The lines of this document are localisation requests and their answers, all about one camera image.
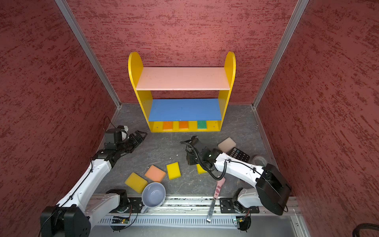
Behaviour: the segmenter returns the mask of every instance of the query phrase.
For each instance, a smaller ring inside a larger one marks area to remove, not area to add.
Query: cup
[[[142,202],[144,206],[141,213],[144,214],[149,208],[157,208],[166,199],[166,189],[161,183],[154,182],[145,187],[142,192]]]

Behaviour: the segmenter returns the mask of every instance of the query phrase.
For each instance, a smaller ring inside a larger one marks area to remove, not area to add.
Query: yellow bottom shelf board
[[[197,121],[188,121],[188,129],[179,129],[179,121],[174,121],[172,130],[163,130],[164,122],[149,123],[153,123],[151,132],[219,132],[221,121],[207,121],[207,129],[197,129]]]

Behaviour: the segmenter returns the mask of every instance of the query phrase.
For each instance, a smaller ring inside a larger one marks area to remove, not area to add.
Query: black calculator
[[[239,150],[238,148],[233,148],[229,154],[229,156],[236,158],[237,160],[243,161],[243,162],[248,162],[250,159],[250,156],[246,154],[245,152]]]

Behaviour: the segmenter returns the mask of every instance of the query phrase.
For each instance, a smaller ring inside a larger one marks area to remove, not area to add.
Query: red textured wall
[[[145,66],[237,69],[231,103],[252,103],[297,0],[68,0],[122,102],[137,102],[129,53]],[[217,97],[214,92],[156,92],[154,98]]]
[[[378,11],[310,0],[258,107],[312,237],[379,224]]]
[[[115,105],[53,0],[0,3],[0,236],[37,236]]]

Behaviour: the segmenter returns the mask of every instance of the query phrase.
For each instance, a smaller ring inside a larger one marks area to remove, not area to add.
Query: pink handle
[[[216,191],[215,191],[215,194],[213,196],[214,199],[218,198],[218,195],[220,194],[220,191],[221,191],[221,187],[224,183],[225,183],[225,178],[222,178],[221,180],[217,181]]]

